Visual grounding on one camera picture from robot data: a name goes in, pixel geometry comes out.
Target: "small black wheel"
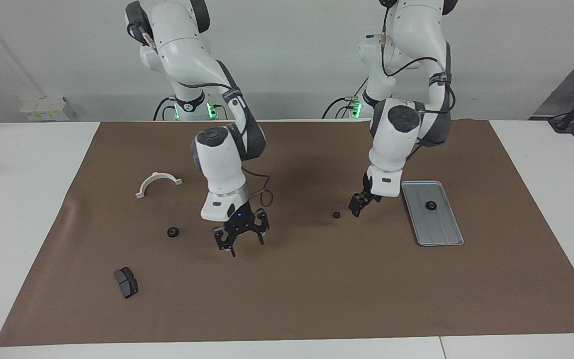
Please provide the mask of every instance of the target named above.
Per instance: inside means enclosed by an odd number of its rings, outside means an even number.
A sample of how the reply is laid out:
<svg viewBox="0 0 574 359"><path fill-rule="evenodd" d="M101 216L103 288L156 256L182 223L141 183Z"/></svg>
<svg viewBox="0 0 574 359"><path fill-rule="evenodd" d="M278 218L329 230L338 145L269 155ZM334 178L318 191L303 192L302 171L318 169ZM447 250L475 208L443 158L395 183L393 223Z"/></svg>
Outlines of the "small black wheel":
<svg viewBox="0 0 574 359"><path fill-rule="evenodd" d="M437 209L437 203L429 200L429 202L424 203L424 207L426 207L429 211L435 211L435 209Z"/></svg>
<svg viewBox="0 0 574 359"><path fill-rule="evenodd" d="M178 228L177 227L170 227L168 229L168 237L174 238L178 236Z"/></svg>

